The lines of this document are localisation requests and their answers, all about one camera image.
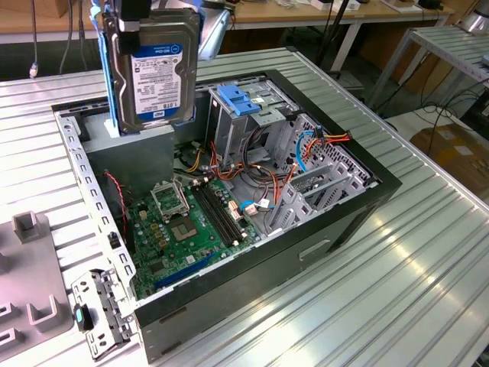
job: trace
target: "hard drive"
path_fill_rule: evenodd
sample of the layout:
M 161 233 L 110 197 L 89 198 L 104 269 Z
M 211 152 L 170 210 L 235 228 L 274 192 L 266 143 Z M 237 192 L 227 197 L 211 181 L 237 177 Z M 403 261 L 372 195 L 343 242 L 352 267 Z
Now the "hard drive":
M 141 48 L 118 52 L 117 19 L 104 14 L 119 131 L 185 121 L 193 117 L 200 16 L 189 8 L 152 11 L 141 20 Z

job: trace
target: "motherboard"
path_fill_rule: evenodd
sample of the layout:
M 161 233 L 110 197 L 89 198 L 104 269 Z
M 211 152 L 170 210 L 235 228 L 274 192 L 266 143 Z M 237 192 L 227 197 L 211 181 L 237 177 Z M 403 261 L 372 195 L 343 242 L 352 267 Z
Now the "motherboard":
M 133 285 L 138 299 L 260 240 L 252 224 L 238 214 L 220 180 L 199 186 L 178 185 L 156 186 L 150 195 L 128 206 L 128 225 L 134 236 L 131 257 L 137 269 Z M 172 208 L 180 210 L 169 216 Z

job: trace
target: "ram slot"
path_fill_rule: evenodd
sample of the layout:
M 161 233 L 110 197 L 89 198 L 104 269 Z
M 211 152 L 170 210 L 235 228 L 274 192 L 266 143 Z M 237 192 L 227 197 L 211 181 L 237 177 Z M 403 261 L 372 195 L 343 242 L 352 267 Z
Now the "ram slot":
M 217 198 L 217 196 L 210 190 L 208 187 L 203 188 L 203 192 L 206 195 L 207 200 L 210 202 L 211 207 L 217 208 L 216 212 L 218 216 L 221 217 L 222 221 L 225 223 L 225 226 L 229 232 L 235 237 L 236 241 L 241 241 L 241 232 L 236 228 L 235 221 L 231 218 L 231 216 L 226 212 L 221 202 Z
M 199 203 L 202 211 L 206 215 L 207 219 L 211 222 L 212 227 L 216 230 L 222 242 L 227 246 L 232 246 L 232 243 L 235 239 L 233 239 L 232 234 L 226 230 L 223 221 L 220 220 L 219 216 L 215 212 L 215 208 L 212 208 L 212 205 L 206 199 L 205 194 L 202 192 L 201 188 L 196 187 L 192 189 L 193 196 L 196 198 Z

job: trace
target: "desk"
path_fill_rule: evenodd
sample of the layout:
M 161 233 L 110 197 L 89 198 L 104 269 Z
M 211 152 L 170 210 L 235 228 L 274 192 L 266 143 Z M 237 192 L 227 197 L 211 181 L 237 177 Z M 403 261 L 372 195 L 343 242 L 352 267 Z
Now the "desk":
M 464 74 L 479 83 L 484 82 L 487 86 L 489 67 L 482 63 L 482 57 L 489 53 L 489 34 L 474 36 L 453 25 L 450 27 L 413 28 L 406 31 L 403 39 L 385 66 L 368 101 L 369 107 L 373 108 L 374 103 L 381 94 L 385 83 L 388 81 L 399 59 L 412 42 L 421 46 L 421 50 L 406 70 L 405 76 L 401 79 L 400 84 L 402 84 L 404 79 L 409 78 L 424 55 L 427 52 L 431 52 L 451 64 L 460 72 L 448 88 L 449 94 L 445 97 L 444 102 L 448 102 L 458 90 Z
M 489 341 L 489 208 L 299 53 L 224 55 L 199 63 L 197 78 L 269 68 L 403 185 L 336 252 L 153 366 L 471 365 Z M 50 106 L 105 94 L 101 71 L 0 83 L 0 220 L 49 217 L 67 288 L 107 264 Z M 131 338 L 103 365 L 145 361 Z M 2 367 L 43 363 L 92 365 L 76 326 Z
M 305 27 L 308 25 L 325 25 L 328 11 L 320 11 L 310 5 L 299 5 L 287 9 L 278 5 L 274 0 L 261 4 L 256 2 L 240 2 L 236 6 L 236 22 L 228 29 L 258 29 L 258 28 L 288 28 Z M 383 23 L 394 21 L 431 21 L 437 20 L 436 25 L 444 25 L 453 14 L 453 10 L 445 7 L 443 11 L 424 10 L 423 12 L 401 14 L 382 4 L 379 0 L 361 5 L 357 11 L 347 11 L 340 24 L 349 24 L 342 46 L 338 51 L 332 70 L 340 70 L 348 52 L 351 49 L 360 27 L 364 23 Z M 330 24 L 335 19 L 333 11 Z M 96 38 L 88 11 L 84 16 L 87 38 Z M 73 6 L 73 39 L 78 39 L 78 6 Z M 66 40 L 68 17 L 46 18 L 37 17 L 37 39 L 39 41 Z M 0 44 L 32 42 L 31 16 L 17 11 L 0 10 Z

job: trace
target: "metal table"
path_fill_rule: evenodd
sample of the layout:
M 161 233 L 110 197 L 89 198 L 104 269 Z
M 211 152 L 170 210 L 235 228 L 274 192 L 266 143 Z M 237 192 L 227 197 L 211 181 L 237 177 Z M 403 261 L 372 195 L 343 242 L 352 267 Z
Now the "metal table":
M 403 186 L 337 252 L 155 365 L 470 365 L 489 342 L 489 208 L 301 54 L 225 55 L 201 63 L 198 76 L 267 68 L 350 130 Z M 50 105 L 104 95 L 100 72 L 0 84 L 0 217 L 48 215 L 66 288 L 105 260 Z M 92 363 L 76 327 L 4 365 L 73 361 Z M 133 338 L 101 364 L 144 363 Z
M 372 107 L 377 101 L 385 83 L 412 42 L 421 46 L 421 50 L 413 58 L 399 84 L 411 76 L 428 52 L 435 54 L 460 71 L 459 76 L 449 87 L 452 93 L 457 90 L 464 74 L 478 82 L 489 80 L 489 67 L 481 62 L 482 57 L 489 54 L 489 35 L 476 37 L 456 26 L 408 29 L 385 66 L 377 84 L 375 84 L 374 91 L 368 101 L 369 107 Z

